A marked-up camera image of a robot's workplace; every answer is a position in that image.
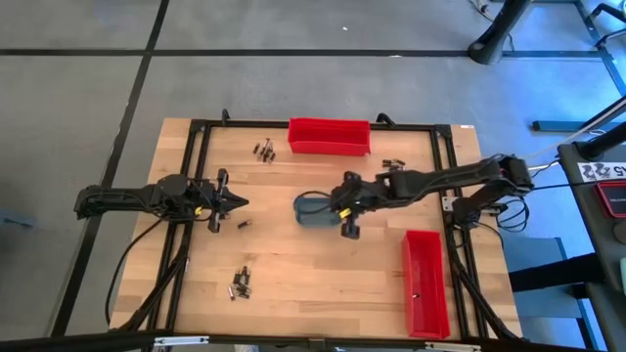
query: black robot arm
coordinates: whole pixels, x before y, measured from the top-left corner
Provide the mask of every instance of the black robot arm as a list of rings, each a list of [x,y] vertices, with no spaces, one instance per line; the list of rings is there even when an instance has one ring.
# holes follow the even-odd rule
[[[505,196],[524,196],[534,187],[524,160],[510,155],[495,155],[480,162],[434,172],[391,171],[376,175],[374,182],[361,180],[350,171],[343,183],[331,192],[331,209],[346,222],[341,235],[359,238],[356,218],[367,211],[408,206],[426,195],[457,187],[484,185],[468,198],[453,203],[455,224],[477,221],[480,210]]]
[[[185,175],[165,176],[140,189],[89,186],[78,194],[74,211],[78,219],[117,210],[149,212],[166,221],[199,221],[199,210],[210,209],[210,215],[200,220],[208,221],[211,232],[218,232],[220,218],[248,204],[247,199],[233,195],[227,184],[228,172],[220,169],[217,186]]]

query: gray floor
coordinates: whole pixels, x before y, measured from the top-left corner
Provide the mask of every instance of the gray floor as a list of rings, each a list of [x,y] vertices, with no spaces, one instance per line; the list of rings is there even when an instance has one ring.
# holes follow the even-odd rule
[[[157,7],[157,0],[5,0],[0,48],[144,48]],[[623,26],[607,16],[598,25]],[[180,0],[171,1],[157,47],[463,50],[487,26],[466,0]],[[518,50],[593,45],[571,5],[533,5],[513,35]],[[620,69],[623,44],[609,46]],[[0,57],[0,208],[38,222],[33,230],[0,226],[1,339],[46,333],[82,226],[71,211],[75,195],[102,174],[138,64]],[[234,118],[372,119],[385,111],[399,122],[472,124],[483,154],[524,156],[564,137],[533,133],[531,121],[584,120],[618,96],[599,60],[153,58],[114,183],[145,184],[165,117],[215,118],[227,108]],[[557,167],[537,178],[563,181]],[[562,237],[568,256],[592,250],[568,189],[528,202],[528,229],[506,236]],[[69,332],[106,329],[105,291],[134,219],[106,216]],[[542,340],[581,343],[569,328],[536,330]]]

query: wooden table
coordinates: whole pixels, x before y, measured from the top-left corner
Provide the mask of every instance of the wooden table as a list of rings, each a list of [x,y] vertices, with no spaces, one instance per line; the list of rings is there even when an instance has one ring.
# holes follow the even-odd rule
[[[190,121],[164,121],[149,183],[180,171]],[[478,161],[480,153],[473,127],[452,126],[452,130],[459,164]],[[384,158],[405,160],[407,169],[432,171],[428,134],[372,131],[372,154],[353,157],[292,154],[287,132],[267,128],[211,129],[204,175],[214,178],[219,168],[226,168],[230,173],[229,189],[249,199],[249,205],[233,211],[231,218],[222,222],[219,234],[212,234],[205,223],[194,226],[176,331],[407,338],[400,243],[407,229],[438,231],[445,243],[438,195],[429,195],[408,207],[359,217],[359,241],[341,237],[338,227],[298,226],[292,203],[305,191],[330,192],[341,183],[345,170],[372,180],[382,172]],[[273,141],[277,154],[272,164],[257,161],[252,154],[254,145],[266,137]],[[195,170],[196,159],[194,155],[190,170]],[[252,225],[238,230],[237,224],[245,220],[251,220]],[[154,216],[140,214],[135,236],[154,221]],[[488,216],[482,221],[495,226]],[[124,323],[153,288],[166,227],[160,224],[130,252],[112,327]],[[482,293],[507,327],[521,335],[500,240],[482,228],[472,230],[471,236]],[[443,245],[442,253],[450,338],[458,339],[450,269]],[[244,265],[251,269],[251,298],[231,301],[227,285],[235,270]],[[164,326],[162,312],[167,310],[168,294],[164,295],[157,327]],[[465,302],[470,331],[477,335],[467,293]]]

